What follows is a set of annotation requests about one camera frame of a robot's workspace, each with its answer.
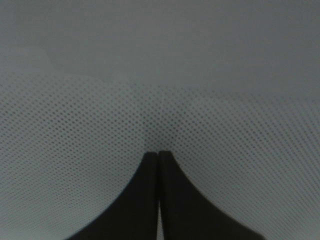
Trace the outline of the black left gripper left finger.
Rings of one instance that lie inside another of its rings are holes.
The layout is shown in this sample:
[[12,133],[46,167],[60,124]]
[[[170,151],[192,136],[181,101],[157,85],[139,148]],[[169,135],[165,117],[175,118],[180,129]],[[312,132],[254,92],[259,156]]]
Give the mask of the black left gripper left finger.
[[155,240],[158,230],[158,154],[146,152],[120,195],[69,240]]

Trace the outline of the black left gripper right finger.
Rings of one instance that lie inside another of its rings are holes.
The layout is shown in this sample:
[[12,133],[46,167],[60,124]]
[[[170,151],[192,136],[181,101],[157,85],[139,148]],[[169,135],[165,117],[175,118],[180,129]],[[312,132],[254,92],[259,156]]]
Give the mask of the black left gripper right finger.
[[166,240],[262,240],[221,211],[187,178],[170,151],[158,153],[158,193]]

